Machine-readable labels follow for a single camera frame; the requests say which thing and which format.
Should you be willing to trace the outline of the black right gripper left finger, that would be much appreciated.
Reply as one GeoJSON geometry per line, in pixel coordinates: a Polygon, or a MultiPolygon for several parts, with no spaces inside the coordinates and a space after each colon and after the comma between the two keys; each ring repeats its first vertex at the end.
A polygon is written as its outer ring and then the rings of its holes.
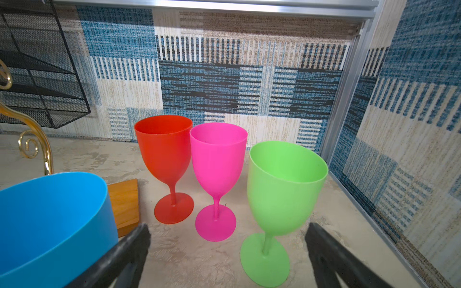
{"type": "Polygon", "coordinates": [[[67,287],[138,287],[150,243],[151,234],[148,225],[141,223],[67,287]]]}

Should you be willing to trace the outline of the blue wine glass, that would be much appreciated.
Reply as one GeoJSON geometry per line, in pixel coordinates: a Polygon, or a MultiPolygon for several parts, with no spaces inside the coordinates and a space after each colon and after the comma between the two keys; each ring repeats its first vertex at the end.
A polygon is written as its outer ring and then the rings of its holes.
{"type": "Polygon", "coordinates": [[[105,181],[86,172],[1,191],[1,286],[62,288],[118,243],[105,181]]]}

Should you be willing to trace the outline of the green wine glass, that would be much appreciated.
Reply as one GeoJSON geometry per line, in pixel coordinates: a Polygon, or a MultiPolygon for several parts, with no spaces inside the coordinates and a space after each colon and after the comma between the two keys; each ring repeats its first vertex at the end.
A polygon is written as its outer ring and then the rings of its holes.
{"type": "Polygon", "coordinates": [[[274,288],[287,280],[290,271],[289,256],[276,236],[290,234],[306,223],[328,166],[315,152],[282,141],[258,143],[249,156],[247,198],[263,232],[243,241],[240,260],[252,281],[274,288]]]}

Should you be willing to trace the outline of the red wine glass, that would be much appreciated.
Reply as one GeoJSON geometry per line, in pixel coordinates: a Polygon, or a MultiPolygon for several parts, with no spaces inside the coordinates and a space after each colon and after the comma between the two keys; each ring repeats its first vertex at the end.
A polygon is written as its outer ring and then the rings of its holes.
{"type": "Polygon", "coordinates": [[[182,222],[194,209],[192,197],[176,191],[177,182],[190,164],[192,128],[193,121],[180,115],[152,116],[134,125],[146,167],[170,189],[154,209],[155,218],[163,224],[182,222]]]}

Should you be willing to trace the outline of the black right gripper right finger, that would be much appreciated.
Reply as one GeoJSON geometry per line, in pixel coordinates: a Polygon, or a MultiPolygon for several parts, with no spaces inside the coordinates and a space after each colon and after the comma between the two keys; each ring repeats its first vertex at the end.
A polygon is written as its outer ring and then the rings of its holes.
{"type": "Polygon", "coordinates": [[[309,224],[304,238],[319,288],[339,288],[339,279],[349,288],[390,287],[318,223],[309,224]]]}

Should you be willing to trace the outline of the magenta wine glass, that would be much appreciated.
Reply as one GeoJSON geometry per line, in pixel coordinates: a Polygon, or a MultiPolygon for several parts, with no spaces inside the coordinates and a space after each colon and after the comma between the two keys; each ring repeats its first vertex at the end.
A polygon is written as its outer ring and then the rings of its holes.
{"type": "Polygon", "coordinates": [[[213,205],[199,212],[195,221],[198,234],[207,241],[224,241],[235,231],[235,214],[220,200],[241,175],[247,137],[244,128],[223,122],[200,124],[190,131],[194,173],[214,200],[213,205]]]}

